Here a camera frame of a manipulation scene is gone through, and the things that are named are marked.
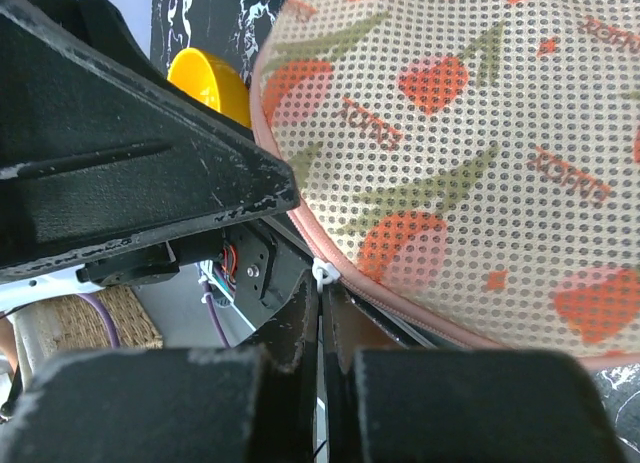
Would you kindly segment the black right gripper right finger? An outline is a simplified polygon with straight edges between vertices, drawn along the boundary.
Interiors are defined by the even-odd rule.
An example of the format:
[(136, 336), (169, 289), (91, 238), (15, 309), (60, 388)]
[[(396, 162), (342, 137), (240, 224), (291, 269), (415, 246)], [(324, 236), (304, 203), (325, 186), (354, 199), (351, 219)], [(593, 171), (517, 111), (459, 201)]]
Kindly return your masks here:
[(332, 462), (622, 462), (586, 369), (549, 351), (402, 348), (322, 294)]

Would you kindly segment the floral mesh laundry bag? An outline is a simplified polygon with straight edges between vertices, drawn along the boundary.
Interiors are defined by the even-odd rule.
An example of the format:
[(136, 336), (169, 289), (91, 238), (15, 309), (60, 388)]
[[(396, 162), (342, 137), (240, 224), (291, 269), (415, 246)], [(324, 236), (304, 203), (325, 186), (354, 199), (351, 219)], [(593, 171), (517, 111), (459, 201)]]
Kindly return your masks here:
[(639, 0), (286, 0), (250, 90), (291, 220), (467, 348), (639, 360)]

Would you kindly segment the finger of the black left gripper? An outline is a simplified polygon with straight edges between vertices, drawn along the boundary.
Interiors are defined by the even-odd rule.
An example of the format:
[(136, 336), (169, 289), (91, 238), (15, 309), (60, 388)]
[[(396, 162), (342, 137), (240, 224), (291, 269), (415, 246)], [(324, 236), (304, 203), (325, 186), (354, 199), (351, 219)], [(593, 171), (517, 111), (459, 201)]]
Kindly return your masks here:
[(291, 168), (153, 69), (1, 1), (1, 279), (28, 280), (298, 205)]

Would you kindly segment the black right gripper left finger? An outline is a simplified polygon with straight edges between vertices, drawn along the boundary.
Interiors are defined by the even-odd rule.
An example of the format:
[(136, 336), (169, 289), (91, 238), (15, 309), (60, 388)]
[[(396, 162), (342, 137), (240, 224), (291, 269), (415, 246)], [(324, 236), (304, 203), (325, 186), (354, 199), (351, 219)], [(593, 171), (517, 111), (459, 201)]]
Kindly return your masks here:
[(318, 293), (230, 349), (101, 349), (43, 364), (1, 432), (5, 462), (310, 462)]

